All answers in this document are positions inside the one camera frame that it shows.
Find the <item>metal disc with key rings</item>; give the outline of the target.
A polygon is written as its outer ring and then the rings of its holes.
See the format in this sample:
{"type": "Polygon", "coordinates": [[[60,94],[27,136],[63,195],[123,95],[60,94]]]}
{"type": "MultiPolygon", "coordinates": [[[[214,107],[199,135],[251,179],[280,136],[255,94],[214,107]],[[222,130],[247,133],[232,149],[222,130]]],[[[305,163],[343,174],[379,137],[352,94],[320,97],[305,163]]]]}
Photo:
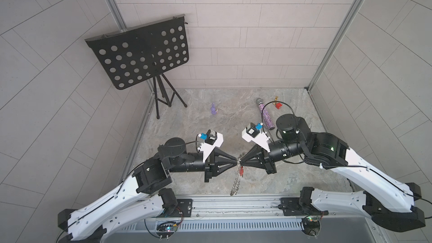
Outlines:
{"type": "Polygon", "coordinates": [[[241,171],[243,169],[243,166],[240,164],[240,160],[242,159],[242,157],[244,155],[245,155],[245,153],[241,153],[240,156],[237,158],[237,172],[236,172],[234,184],[233,184],[231,192],[230,192],[231,196],[237,195],[239,188],[240,188],[240,177],[241,177],[241,171]]]}

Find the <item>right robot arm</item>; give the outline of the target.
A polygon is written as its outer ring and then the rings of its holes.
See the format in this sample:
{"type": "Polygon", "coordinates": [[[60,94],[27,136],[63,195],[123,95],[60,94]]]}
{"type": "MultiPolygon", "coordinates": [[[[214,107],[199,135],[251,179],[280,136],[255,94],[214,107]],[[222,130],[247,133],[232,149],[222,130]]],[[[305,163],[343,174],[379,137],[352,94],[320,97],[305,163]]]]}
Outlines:
{"type": "Polygon", "coordinates": [[[356,214],[393,232],[426,226],[424,212],[415,205],[422,198],[418,184],[391,178],[335,135],[312,132],[301,117],[282,115],[276,126],[280,139],[274,143],[270,142],[262,124],[251,123],[242,131],[242,138],[254,142],[255,146],[240,159],[240,165],[275,174],[276,162],[302,155],[305,164],[333,171],[361,188],[357,192],[331,192],[304,187],[298,202],[280,204],[284,212],[304,214],[306,221],[312,221],[314,216],[319,221],[330,212],[356,214]]]}

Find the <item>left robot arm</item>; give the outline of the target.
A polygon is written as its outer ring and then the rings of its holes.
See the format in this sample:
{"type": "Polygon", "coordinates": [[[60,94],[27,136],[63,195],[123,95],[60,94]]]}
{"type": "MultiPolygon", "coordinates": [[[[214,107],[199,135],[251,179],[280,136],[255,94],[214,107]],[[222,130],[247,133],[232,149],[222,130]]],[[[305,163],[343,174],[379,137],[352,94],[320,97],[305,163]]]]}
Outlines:
{"type": "Polygon", "coordinates": [[[56,242],[102,243],[137,221],[171,215],[178,208],[177,198],[168,188],[172,172],[204,172],[208,182],[237,166],[237,159],[219,147],[216,142],[203,143],[203,152],[188,153],[183,139],[169,139],[106,195],[82,209],[61,211],[57,221],[62,233],[56,242]]]}

